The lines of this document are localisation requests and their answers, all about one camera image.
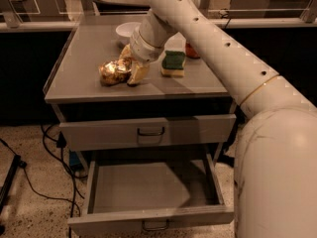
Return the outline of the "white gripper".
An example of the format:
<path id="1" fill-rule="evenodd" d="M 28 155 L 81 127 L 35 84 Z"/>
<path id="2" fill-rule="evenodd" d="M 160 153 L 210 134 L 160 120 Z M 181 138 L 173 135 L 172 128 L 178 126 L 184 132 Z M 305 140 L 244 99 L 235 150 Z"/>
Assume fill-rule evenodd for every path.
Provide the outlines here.
<path id="1" fill-rule="evenodd" d="M 122 62 L 132 62 L 132 57 L 140 62 L 133 62 L 131 75 L 127 81 L 128 85 L 139 84 L 149 73 L 150 65 L 146 62 L 156 61 L 162 48 L 156 48 L 148 44 L 136 30 L 130 37 L 130 45 L 125 45 L 122 49 L 119 60 Z"/>

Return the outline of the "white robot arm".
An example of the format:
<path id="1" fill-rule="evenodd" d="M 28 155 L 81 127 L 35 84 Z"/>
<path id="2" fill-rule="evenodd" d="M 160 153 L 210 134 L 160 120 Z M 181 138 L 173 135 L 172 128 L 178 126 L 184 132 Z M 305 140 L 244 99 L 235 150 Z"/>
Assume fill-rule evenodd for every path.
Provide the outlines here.
<path id="1" fill-rule="evenodd" d="M 317 238 L 317 109 L 277 71 L 206 19 L 197 0 L 149 0 L 122 55 L 139 83 L 180 33 L 248 118 L 235 156 L 236 238 Z"/>

